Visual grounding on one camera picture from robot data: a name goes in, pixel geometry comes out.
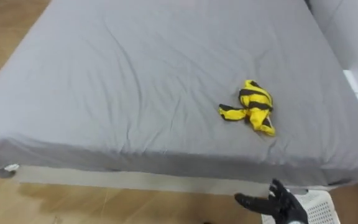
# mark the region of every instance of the gloved hand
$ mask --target gloved hand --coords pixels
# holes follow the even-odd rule
[[[305,209],[283,184],[273,179],[268,199],[235,194],[236,201],[253,212],[273,216],[276,224],[309,224]]]

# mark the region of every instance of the mattress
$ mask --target mattress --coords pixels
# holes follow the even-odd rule
[[[246,79],[275,137],[220,117]],[[53,0],[0,71],[12,163],[346,184],[358,102],[304,1]]]

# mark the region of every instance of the white laundry basket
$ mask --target white laundry basket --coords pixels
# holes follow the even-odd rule
[[[323,190],[309,190],[305,195],[295,195],[308,213],[309,224],[341,224],[330,194]],[[275,224],[274,219],[262,215],[263,224]]]

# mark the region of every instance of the floor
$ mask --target floor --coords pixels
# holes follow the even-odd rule
[[[48,0],[0,0],[0,68],[48,4]],[[333,190],[342,224],[358,223],[358,184]],[[0,223],[260,223],[260,216],[232,197],[18,184],[0,179]]]

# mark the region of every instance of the yellow and black striped cloth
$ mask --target yellow and black striped cloth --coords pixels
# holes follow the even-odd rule
[[[219,105],[219,113],[226,121],[245,119],[251,123],[255,131],[262,131],[270,136],[275,135],[275,129],[270,122],[269,114],[273,111],[272,96],[253,80],[246,80],[240,90],[239,100],[244,108],[233,108]]]

